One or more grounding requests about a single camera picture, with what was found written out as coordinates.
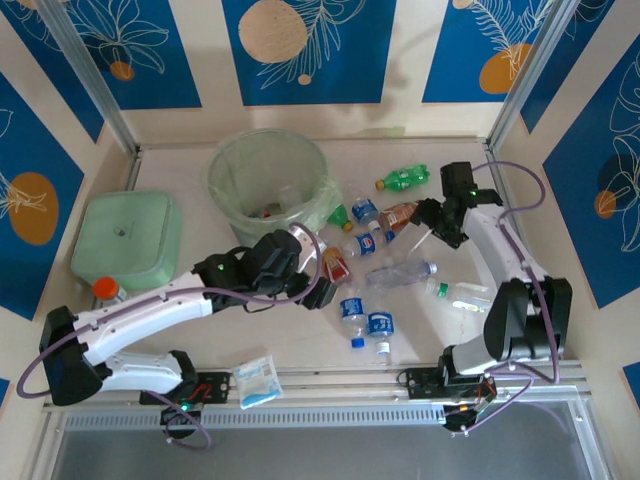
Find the trash bin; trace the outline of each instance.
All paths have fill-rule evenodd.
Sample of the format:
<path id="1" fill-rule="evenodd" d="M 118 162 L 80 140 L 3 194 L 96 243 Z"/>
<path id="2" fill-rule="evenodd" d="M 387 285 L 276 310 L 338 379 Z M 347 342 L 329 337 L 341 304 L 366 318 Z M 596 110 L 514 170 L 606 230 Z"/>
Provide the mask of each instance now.
<path id="1" fill-rule="evenodd" d="M 223 141 L 205 169 L 204 181 L 213 203 L 248 247 L 266 233 L 288 229 L 291 222 L 317 232 L 342 201 L 320 148 L 286 130 L 253 130 Z M 291 187 L 302 203 L 279 211 L 279 198 Z"/>

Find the green plastic box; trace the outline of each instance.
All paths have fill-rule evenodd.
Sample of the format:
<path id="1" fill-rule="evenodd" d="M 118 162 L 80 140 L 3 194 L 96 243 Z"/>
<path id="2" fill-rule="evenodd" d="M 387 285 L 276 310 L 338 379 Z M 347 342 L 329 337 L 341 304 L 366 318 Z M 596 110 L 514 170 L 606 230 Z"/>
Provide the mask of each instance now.
<path id="1" fill-rule="evenodd" d="M 125 290 L 169 283 L 175 271 L 182 212 L 167 193 L 116 192 L 91 201 L 71 260 L 93 285 L 113 277 Z"/>

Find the white bottle cap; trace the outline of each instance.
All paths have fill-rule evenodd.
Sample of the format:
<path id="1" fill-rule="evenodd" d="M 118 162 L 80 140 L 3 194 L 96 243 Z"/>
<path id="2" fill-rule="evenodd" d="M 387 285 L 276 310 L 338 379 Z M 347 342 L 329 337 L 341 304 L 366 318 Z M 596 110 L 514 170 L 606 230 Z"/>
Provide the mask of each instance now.
<path id="1" fill-rule="evenodd" d="M 391 345 L 389 342 L 378 342 L 376 343 L 376 353 L 378 355 L 386 355 L 391 351 Z"/>

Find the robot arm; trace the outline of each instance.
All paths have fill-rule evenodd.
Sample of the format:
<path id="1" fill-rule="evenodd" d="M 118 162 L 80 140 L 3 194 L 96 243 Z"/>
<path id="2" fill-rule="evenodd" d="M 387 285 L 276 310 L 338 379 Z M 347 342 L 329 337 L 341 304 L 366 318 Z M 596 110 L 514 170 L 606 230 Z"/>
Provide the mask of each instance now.
<path id="1" fill-rule="evenodd" d="M 86 330 L 44 360 L 53 403 L 71 405 L 110 390 L 152 390 L 174 401 L 188 397 L 198 376 L 186 353 L 153 356 L 122 349 L 178 323 L 247 304 L 206 288 L 248 296 L 296 296 L 309 285 L 303 270 L 315 257 L 313 242 L 303 229 L 277 230 L 253 248 L 212 255 L 169 285 L 115 306 L 78 315 L 67 307 L 53 310 L 45 321 L 40 351 L 70 332 Z M 320 278 L 297 303 L 308 309 L 323 308 L 335 291 L 333 284 Z"/>
<path id="2" fill-rule="evenodd" d="M 455 249 L 471 239 L 486 261 L 498 292 L 483 335 L 443 352 L 437 372 L 439 386 L 474 384 L 481 381 L 487 368 L 505 360 L 550 356 L 539 299 L 527 269 L 545 292 L 558 351 L 562 353 L 571 305 L 569 283 L 550 278 L 531 257 L 502 219 L 504 208 L 499 195 L 495 190 L 478 188 L 469 162 L 446 165 L 440 173 L 444 202 L 419 202 L 411 221 L 426 224 L 433 235 Z"/>

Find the water bottle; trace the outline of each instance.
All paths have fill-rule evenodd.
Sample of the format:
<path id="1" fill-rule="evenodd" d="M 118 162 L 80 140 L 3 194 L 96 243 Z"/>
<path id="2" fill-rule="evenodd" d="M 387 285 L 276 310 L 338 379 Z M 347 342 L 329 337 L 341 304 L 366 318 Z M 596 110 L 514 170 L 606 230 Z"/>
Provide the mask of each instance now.
<path id="1" fill-rule="evenodd" d="M 391 267 L 372 270 L 367 273 L 367 285 L 391 289 L 425 281 L 437 271 L 435 263 L 411 259 Z"/>
<path id="2" fill-rule="evenodd" d="M 344 300 L 340 302 L 342 309 L 342 328 L 351 340 L 353 348 L 364 347 L 364 335 L 367 328 L 367 316 L 364 314 L 362 296 L 355 285 L 344 287 Z"/>
<path id="3" fill-rule="evenodd" d="M 371 255 L 375 251 L 381 250 L 387 243 L 387 238 L 382 232 L 378 222 L 370 223 L 372 230 L 362 235 L 349 237 L 340 243 L 340 250 L 347 258 L 362 257 Z"/>
<path id="4" fill-rule="evenodd" d="M 446 299 L 456 308 L 462 308 L 470 312 L 488 312 L 493 303 L 491 292 L 487 287 L 472 283 L 450 284 L 430 278 L 427 280 L 425 291 L 438 298 Z"/>
<path id="5" fill-rule="evenodd" d="M 359 225 L 368 225 L 378 219 L 378 209 L 354 183 L 347 184 L 351 212 Z"/>
<path id="6" fill-rule="evenodd" d="M 376 353 L 386 355 L 391 352 L 389 343 L 393 335 L 393 316 L 387 305 L 386 294 L 382 289 L 370 289 L 367 292 L 367 333 L 375 339 Z"/>

